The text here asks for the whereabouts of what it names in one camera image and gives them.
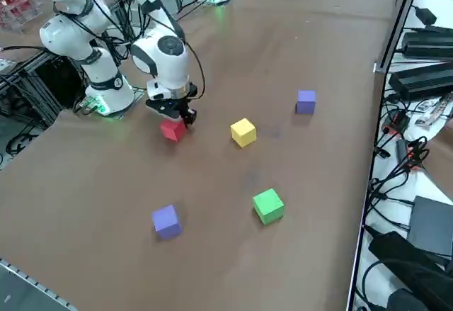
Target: red cube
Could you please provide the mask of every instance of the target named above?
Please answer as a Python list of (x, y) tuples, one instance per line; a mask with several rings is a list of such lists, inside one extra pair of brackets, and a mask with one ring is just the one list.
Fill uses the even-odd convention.
[(177, 142), (183, 138), (185, 132), (187, 131), (187, 128), (183, 120), (178, 122), (172, 120), (164, 120), (161, 123), (161, 130), (162, 134), (164, 134), (167, 139)]

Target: black power supply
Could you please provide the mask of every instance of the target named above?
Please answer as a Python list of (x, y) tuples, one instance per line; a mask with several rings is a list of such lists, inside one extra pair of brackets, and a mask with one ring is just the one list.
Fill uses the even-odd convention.
[(431, 30), (407, 32), (401, 52), (404, 57), (417, 60), (453, 60), (453, 34)]
[(389, 84), (406, 101), (451, 93), (453, 62), (394, 72)]
[(424, 25), (431, 26), (432, 24), (436, 23), (437, 17), (430, 11), (430, 9), (421, 9), (415, 5), (413, 5), (413, 8), (415, 9), (415, 15)]

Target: yellow cube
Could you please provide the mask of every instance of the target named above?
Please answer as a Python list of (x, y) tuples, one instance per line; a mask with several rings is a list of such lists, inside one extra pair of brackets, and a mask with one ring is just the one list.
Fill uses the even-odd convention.
[(239, 146), (245, 147), (256, 140), (255, 126), (249, 120), (243, 118), (239, 122), (231, 125), (231, 136)]

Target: green cube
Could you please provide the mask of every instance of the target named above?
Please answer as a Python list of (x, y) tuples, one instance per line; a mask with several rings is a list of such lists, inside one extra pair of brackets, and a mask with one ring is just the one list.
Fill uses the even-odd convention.
[(273, 188), (254, 196), (253, 204), (264, 225), (276, 221), (285, 214), (285, 204)]

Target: metal frame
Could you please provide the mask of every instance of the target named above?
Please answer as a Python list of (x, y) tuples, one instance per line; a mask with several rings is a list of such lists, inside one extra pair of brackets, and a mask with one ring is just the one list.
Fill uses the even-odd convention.
[(388, 72), (412, 2), (413, 0), (396, 0), (396, 6), (391, 17), (385, 43), (376, 61), (375, 72), (382, 74)]
[[(391, 61), (394, 56), (394, 52), (396, 49), (396, 46), (398, 45), (399, 39), (401, 37), (401, 34), (403, 32), (404, 25), (406, 23), (406, 19), (409, 13), (409, 10), (411, 9), (413, 0), (396, 0), (396, 5), (394, 12), (392, 14), (392, 18), (389, 24), (389, 29), (386, 34), (385, 42), (383, 45), (383, 48), (381, 52), (379, 53), (378, 59), (376, 61), (375, 67), (374, 67), (374, 72), (375, 74), (375, 86), (378, 84), (382, 87), (382, 90), (385, 86), (385, 81), (386, 81), (386, 75), (389, 71)], [(383, 98), (384, 98), (384, 92), (381, 93), (381, 100), (379, 103), (379, 112), (382, 110), (383, 107)], [(379, 120), (377, 121), (376, 124), (376, 131), (379, 129)], [(376, 132), (374, 136), (374, 141), (376, 142), (378, 137), (378, 132)], [(375, 157), (372, 157), (372, 162), (369, 168), (369, 176), (368, 180), (371, 180), (372, 174), (373, 174), (373, 169), (374, 169), (374, 160)], [(352, 268), (352, 275), (351, 275), (351, 281), (350, 281), (350, 288), (349, 288), (349, 296), (348, 296), (348, 303), (346, 305), (346, 310), (347, 311), (352, 311), (352, 308), (354, 307), (354, 296), (355, 296), (355, 289), (354, 287), (357, 284), (357, 277), (358, 277), (358, 270), (359, 270), (359, 265), (360, 265), (360, 254), (362, 252), (362, 243), (363, 243), (363, 237), (364, 237), (364, 229), (363, 225), (365, 223), (365, 208), (367, 207), (367, 194), (365, 194), (365, 200), (363, 204), (363, 209), (362, 209), (362, 218), (360, 221), (360, 231), (357, 239), (357, 247), (355, 250), (355, 255), (354, 255), (354, 266)]]

